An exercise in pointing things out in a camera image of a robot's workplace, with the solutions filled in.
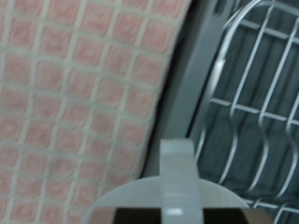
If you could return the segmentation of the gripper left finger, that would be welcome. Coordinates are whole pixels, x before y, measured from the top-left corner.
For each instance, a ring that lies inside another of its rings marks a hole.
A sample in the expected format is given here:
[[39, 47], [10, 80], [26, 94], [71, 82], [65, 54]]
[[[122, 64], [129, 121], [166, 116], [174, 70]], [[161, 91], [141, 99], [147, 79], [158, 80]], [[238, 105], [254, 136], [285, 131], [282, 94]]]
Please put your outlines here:
[[88, 224], [161, 224], [158, 208], [97, 207]]

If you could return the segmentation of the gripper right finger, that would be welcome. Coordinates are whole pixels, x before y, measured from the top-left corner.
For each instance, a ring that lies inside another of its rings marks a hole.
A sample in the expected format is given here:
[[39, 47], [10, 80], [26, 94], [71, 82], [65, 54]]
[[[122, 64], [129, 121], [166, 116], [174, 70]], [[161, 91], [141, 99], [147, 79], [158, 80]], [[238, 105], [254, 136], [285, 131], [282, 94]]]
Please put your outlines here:
[[204, 224], [274, 224], [274, 222], [264, 210], [205, 208]]

